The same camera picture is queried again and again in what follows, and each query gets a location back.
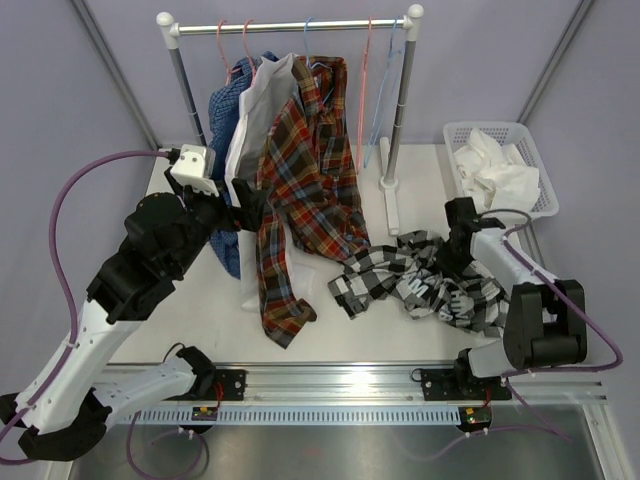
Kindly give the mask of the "white linen shirt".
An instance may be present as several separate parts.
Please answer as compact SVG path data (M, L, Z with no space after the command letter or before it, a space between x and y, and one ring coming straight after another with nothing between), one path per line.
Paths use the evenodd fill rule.
M540 196L540 172L525 164L514 144L500 145L493 137L473 128L453 158L464 195L473 199L479 213L533 210Z

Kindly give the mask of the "black white checked shirt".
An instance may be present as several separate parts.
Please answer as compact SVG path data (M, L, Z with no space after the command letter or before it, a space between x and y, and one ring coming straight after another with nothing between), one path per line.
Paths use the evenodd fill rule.
M431 230L375 245L343 262L343 273L328 283L336 303L349 318L366 312L375 300L399 300L409 317L430 315L454 328L486 338L504 334L508 301L498 282L473 263L459 280L436 266L444 239Z

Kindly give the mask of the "blue plastic hanger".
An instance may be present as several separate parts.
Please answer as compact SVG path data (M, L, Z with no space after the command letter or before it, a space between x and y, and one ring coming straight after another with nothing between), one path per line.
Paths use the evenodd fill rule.
M386 100L385 96L395 88L396 80L391 80L392 71L394 68L394 63L396 58L403 52L402 48L395 47L395 36L396 36L396 32L399 30L399 21L400 21L400 17L397 17L394 20L392 29L391 29L391 34L389 36L385 71L379 86L378 96L377 96L376 105L374 109L374 116L371 124L371 131L365 147L365 153L364 153L364 158L362 162L362 166L364 168L367 168L370 163L374 146L377 144L377 141L380 139L383 118L386 115L386 111L390 106L390 100Z

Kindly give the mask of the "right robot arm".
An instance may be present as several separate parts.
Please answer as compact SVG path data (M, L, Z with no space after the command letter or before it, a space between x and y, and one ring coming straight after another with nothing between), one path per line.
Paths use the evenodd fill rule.
M461 351L450 385L466 399L481 400L487 393L509 399L500 381L511 372L582 363L587 355L582 285L558 279L511 245L511 231L490 213L478 213L471 198L448 201L445 212L449 238L436 265L461 281L472 263L479 262L508 302L502 339Z

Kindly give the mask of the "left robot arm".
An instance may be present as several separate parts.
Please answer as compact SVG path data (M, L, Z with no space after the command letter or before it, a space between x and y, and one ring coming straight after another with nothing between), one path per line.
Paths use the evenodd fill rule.
M200 400L218 390L216 368L198 348L184 347L129 381L99 387L96 379L124 341L175 290L218 231L256 232L266 201L244 180L240 204L179 184L148 195L124 221L126 237L87 288L79 317L37 379L1 398L1 420L17 426L27 461L67 462L93 449L121 419L165 399Z

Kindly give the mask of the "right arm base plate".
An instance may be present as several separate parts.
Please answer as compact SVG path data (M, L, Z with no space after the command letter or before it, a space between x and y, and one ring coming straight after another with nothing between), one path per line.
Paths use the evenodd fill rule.
M410 379L420 384L425 401L506 401L512 393L498 377L477 379L453 368L415 368Z

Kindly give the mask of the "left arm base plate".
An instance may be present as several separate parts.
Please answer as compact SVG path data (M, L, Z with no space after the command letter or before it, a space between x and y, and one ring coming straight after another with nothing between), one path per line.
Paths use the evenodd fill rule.
M175 396L174 400L217 401L218 393L221 393L222 401L240 402L244 400L246 380L247 371L245 369L217 367L213 384L205 393L196 396L183 394Z

